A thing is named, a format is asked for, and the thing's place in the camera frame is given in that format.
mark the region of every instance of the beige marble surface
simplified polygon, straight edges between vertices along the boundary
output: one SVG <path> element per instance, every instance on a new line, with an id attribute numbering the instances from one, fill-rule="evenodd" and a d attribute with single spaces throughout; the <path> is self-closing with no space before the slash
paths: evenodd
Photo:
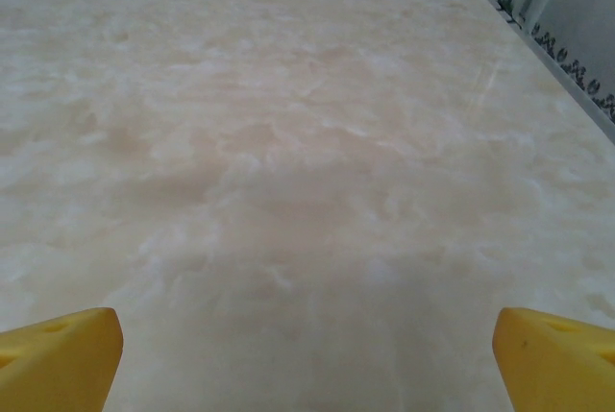
<path id="1" fill-rule="evenodd" d="M 108 411 L 509 411 L 615 326 L 615 149 L 485 0 L 0 0 L 0 329 L 116 308 Z"/>

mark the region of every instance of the yellow foam block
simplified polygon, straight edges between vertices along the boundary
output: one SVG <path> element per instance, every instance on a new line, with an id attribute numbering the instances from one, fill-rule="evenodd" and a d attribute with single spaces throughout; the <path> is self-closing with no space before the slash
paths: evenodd
<path id="1" fill-rule="evenodd" d="M 100 412 L 122 346 L 109 308 L 0 333 L 0 410 Z"/>
<path id="2" fill-rule="evenodd" d="M 506 308 L 493 351 L 517 412 L 615 411 L 614 330 Z"/>

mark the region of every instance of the floor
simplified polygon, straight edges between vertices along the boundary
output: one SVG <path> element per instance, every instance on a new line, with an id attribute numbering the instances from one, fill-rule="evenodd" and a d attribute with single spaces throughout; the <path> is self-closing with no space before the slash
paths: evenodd
<path id="1" fill-rule="evenodd" d="M 112 306 L 106 411 L 510 411 L 615 326 L 615 148 L 486 0 L 0 0 L 0 329 Z"/>

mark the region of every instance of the black pattern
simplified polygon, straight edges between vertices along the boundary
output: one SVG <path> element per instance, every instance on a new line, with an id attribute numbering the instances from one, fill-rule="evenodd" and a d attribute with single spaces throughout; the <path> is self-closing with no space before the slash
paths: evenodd
<path id="1" fill-rule="evenodd" d="M 521 25 L 512 17 L 512 3 L 511 0 L 498 0 L 498 12 L 504 12 L 508 15 L 508 20 L 506 23 L 509 25 L 517 25 L 519 29 L 521 29 Z"/>
<path id="2" fill-rule="evenodd" d="M 596 95 L 601 89 L 601 84 L 597 79 L 592 79 L 588 85 L 585 84 L 585 75 L 587 74 L 587 69 L 585 66 L 581 65 L 578 60 L 573 60 L 570 62 L 565 62 L 568 58 L 568 51 L 565 48 L 560 48 L 557 51 L 557 55 L 555 54 L 555 36 L 552 36 L 548 31 L 546 31 L 542 36 L 540 36 L 540 24 L 536 23 L 531 30 L 531 36 L 536 41 L 536 43 L 541 46 L 549 57 L 551 57 L 554 61 L 557 62 L 559 67 L 570 76 L 578 88 L 583 90 L 592 101 L 598 105 L 598 107 L 610 118 L 613 123 L 615 123 L 615 95 L 612 93 L 607 94 L 604 98 L 598 98 Z"/>

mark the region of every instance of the decorative wall border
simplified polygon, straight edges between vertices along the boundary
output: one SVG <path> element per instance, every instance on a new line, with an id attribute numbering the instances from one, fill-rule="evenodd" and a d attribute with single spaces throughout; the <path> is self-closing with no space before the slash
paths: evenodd
<path id="1" fill-rule="evenodd" d="M 545 31 L 541 35 L 540 30 L 540 24 L 536 23 L 531 30 L 531 37 L 545 52 L 547 52 L 547 54 L 549 54 L 549 57 L 559 65 L 562 71 L 575 81 L 578 88 L 583 90 L 589 98 L 592 99 L 592 102 L 594 102 L 615 124 L 615 94 L 608 93 L 606 96 L 599 98 L 598 92 L 601 89 L 600 81 L 592 79 L 589 84 L 587 84 L 585 80 L 587 69 L 585 66 L 582 66 L 576 59 L 566 62 L 568 59 L 568 50 L 566 50 L 565 47 L 561 47 L 557 50 L 557 53 L 555 53 L 555 45 L 557 43 L 555 36 L 552 36 L 548 31 Z"/>

